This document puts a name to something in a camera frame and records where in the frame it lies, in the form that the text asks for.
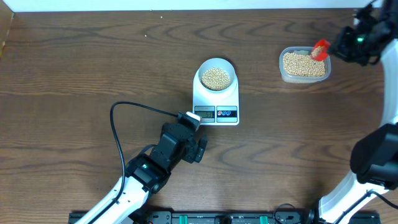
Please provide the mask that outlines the red measuring scoop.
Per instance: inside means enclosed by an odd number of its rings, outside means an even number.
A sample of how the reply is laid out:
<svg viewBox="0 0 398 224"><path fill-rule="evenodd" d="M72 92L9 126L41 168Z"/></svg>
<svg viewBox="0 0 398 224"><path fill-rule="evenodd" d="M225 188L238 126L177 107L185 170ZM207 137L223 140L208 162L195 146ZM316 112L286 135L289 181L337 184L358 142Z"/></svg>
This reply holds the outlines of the red measuring scoop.
<svg viewBox="0 0 398 224"><path fill-rule="evenodd" d="M322 39L319 40L310 54L311 58L316 61L323 61L328 57L328 48L330 47L329 41Z"/></svg>

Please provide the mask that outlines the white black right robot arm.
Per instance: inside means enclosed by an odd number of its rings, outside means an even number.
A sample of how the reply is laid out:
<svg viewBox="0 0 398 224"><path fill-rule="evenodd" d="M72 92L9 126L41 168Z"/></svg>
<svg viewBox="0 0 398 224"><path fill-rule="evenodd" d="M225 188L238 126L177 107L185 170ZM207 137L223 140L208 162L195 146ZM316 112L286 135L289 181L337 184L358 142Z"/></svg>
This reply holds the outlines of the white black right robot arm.
<svg viewBox="0 0 398 224"><path fill-rule="evenodd" d="M329 55L362 66L382 63L384 108L380 127L358 141L350 171L308 215L310 223L348 223L373 198L397 188L397 0L385 0L377 18L373 5L359 9L357 24L344 27Z"/></svg>

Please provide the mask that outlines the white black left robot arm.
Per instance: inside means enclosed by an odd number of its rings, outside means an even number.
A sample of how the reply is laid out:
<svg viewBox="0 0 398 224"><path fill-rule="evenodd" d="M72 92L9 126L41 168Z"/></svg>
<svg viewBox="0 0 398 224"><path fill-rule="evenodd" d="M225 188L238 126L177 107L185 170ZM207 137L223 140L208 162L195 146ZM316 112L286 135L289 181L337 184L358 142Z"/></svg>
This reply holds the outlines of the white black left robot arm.
<svg viewBox="0 0 398 224"><path fill-rule="evenodd" d="M200 162L207 138L204 136L196 142L198 128L198 124L165 123L159 142L150 147L150 154L140 153L130 160L126 176L77 224L121 223L160 191L180 161Z"/></svg>

